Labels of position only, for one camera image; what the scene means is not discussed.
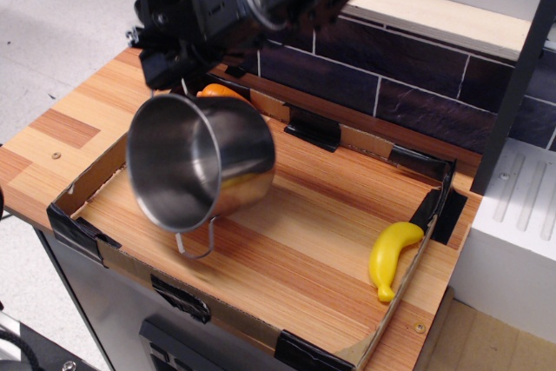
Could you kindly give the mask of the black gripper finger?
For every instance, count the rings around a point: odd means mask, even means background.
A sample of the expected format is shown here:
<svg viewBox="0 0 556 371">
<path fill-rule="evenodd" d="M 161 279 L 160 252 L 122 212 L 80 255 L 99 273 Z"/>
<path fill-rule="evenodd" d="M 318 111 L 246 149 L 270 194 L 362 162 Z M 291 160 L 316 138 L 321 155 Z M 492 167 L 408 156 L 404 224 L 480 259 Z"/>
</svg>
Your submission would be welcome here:
<svg viewBox="0 0 556 371">
<path fill-rule="evenodd" d="M 185 56 L 143 50 L 139 58 L 145 83 L 151 89 L 170 89 L 195 73 L 195 61 Z"/>
<path fill-rule="evenodd" d="M 224 45 L 223 43 L 199 42 L 195 45 L 197 60 L 196 74 L 205 74 L 219 64 L 240 66 L 247 57 L 260 50 L 264 40 L 243 40 L 239 43 Z"/>
</svg>

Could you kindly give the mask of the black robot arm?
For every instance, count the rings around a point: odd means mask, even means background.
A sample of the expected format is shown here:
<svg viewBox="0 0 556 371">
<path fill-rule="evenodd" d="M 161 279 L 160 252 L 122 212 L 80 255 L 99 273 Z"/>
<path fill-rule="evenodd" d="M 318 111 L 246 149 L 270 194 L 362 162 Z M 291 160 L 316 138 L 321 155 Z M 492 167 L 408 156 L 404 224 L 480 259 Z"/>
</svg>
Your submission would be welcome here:
<svg viewBox="0 0 556 371">
<path fill-rule="evenodd" d="M 273 34 L 320 30 L 349 0 L 138 0 L 128 31 L 150 89 L 192 83 L 219 64 L 237 66 Z"/>
</svg>

